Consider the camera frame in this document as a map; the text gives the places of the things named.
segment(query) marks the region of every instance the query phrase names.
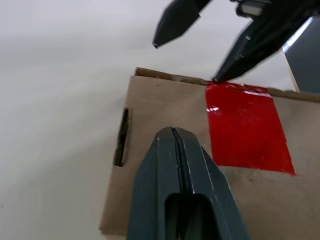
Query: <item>red square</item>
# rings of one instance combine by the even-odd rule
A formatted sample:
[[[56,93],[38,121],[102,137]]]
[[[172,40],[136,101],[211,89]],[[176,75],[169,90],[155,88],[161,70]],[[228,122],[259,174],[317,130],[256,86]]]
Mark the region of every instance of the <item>red square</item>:
[[[267,88],[234,83],[210,85],[206,104],[212,156],[217,165],[295,175]]]

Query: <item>cardboard box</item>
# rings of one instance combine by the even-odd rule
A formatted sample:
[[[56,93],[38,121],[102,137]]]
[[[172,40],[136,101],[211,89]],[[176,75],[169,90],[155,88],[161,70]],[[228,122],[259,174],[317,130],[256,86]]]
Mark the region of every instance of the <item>cardboard box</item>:
[[[155,134],[177,126],[194,133],[212,157],[208,82],[138,68],[131,77],[100,230],[126,235],[137,169]],[[296,175],[220,167],[256,240],[319,239],[320,96],[269,88]]]

